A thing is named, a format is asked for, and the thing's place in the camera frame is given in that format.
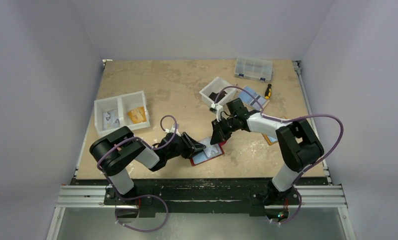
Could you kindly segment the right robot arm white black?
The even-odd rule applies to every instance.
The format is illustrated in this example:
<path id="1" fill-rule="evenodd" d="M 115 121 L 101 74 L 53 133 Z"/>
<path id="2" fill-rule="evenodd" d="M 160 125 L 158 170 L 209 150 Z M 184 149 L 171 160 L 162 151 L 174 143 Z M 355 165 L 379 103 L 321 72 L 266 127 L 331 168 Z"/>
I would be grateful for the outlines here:
<path id="1" fill-rule="evenodd" d="M 266 206 L 280 203 L 287 197 L 304 168 L 323 156 L 321 142 L 306 119 L 281 119 L 258 110 L 248 110 L 239 98 L 228 102 L 227 107 L 227 118 L 222 116 L 222 105 L 213 103 L 209 108 L 216 116 L 212 121 L 211 144 L 226 142 L 238 130 L 275 138 L 284 164 L 268 182 L 266 194 L 258 198 Z"/>

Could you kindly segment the red card holder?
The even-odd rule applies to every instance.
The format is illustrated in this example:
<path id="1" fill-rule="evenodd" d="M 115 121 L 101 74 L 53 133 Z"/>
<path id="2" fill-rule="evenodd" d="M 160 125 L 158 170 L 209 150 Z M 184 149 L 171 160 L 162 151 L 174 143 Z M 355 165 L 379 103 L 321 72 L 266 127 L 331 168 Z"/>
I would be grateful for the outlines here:
<path id="1" fill-rule="evenodd" d="M 199 143 L 205 145 L 205 148 L 199 152 L 199 154 L 190 159 L 192 166 L 197 166 L 224 154 L 222 146 L 225 142 L 211 145 L 210 141 L 210 136 L 199 141 Z"/>

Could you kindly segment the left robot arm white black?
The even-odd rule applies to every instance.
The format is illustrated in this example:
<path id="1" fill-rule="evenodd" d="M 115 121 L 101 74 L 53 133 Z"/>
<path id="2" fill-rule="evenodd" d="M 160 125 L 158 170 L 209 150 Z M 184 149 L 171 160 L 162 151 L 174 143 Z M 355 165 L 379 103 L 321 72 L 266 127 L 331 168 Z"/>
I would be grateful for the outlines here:
<path id="1" fill-rule="evenodd" d="M 126 170 L 131 162 L 137 161 L 155 172 L 166 166 L 170 159 L 191 159 L 205 148 L 204 144 L 185 132 L 179 133 L 175 127 L 166 132 L 161 142 L 149 146 L 124 126 L 96 140 L 89 152 L 96 160 L 98 169 L 115 188 L 117 199 L 128 205 L 136 198 L 136 186 Z"/>

